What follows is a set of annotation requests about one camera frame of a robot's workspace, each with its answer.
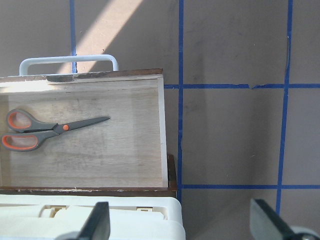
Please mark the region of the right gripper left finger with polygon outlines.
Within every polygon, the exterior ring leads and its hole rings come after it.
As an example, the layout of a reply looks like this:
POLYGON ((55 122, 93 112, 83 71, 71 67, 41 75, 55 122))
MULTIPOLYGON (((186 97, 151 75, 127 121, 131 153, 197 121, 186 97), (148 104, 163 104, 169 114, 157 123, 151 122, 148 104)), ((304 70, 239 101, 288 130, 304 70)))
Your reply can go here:
POLYGON ((108 240, 111 234, 109 203, 97 202, 79 232, 78 240, 108 240))

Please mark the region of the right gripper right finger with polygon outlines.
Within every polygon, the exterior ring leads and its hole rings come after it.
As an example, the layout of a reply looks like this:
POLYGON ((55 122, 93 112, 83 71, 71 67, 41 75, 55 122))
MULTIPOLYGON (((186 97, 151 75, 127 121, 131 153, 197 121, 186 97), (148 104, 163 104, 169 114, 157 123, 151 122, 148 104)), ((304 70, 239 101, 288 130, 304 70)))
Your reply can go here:
POLYGON ((255 240, 291 240, 295 235, 263 199, 250 200, 249 229, 255 240))

